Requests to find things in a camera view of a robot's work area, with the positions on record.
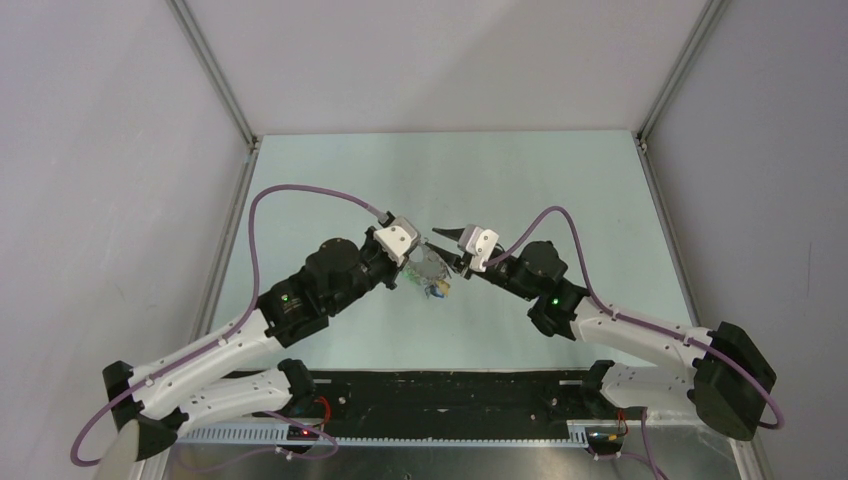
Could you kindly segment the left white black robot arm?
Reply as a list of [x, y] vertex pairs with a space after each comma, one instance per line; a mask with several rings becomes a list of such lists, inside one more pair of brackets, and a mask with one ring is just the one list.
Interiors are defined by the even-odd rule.
[[285, 359], [241, 379], [237, 368], [276, 354], [328, 327], [380, 284], [389, 289], [419, 244], [409, 226], [369, 228], [362, 246], [325, 241], [299, 271], [257, 298], [246, 320], [234, 320], [181, 350], [136, 367], [116, 361], [102, 371], [118, 430], [139, 427], [135, 460], [146, 460], [190, 431], [257, 411], [304, 416], [316, 403], [303, 363]]

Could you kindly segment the blue capped key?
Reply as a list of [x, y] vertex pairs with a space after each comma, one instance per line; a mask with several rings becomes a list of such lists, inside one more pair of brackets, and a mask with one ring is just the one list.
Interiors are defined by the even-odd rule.
[[438, 280], [426, 287], [426, 295], [439, 299], [446, 298], [450, 293], [450, 284], [443, 280]]

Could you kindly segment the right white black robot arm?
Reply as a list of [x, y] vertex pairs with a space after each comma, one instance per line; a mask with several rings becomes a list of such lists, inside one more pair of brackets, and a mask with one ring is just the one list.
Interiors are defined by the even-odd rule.
[[739, 441], [766, 427], [761, 417], [777, 375], [743, 328], [641, 319], [604, 304], [567, 279], [568, 266], [550, 241], [533, 241], [491, 266], [489, 260], [504, 251], [494, 231], [470, 225], [439, 233], [458, 244], [456, 253], [428, 246], [450, 270], [531, 302], [527, 315], [543, 335], [604, 345], [647, 362], [645, 368], [597, 362], [580, 392], [589, 415], [604, 418], [635, 407], [679, 412]]

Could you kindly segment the grey toothed keyring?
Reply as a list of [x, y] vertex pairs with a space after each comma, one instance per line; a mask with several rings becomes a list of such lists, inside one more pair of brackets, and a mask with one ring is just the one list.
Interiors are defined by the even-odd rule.
[[419, 286], [429, 286], [446, 280], [450, 271], [444, 260], [426, 245], [419, 246], [407, 261], [403, 275]]

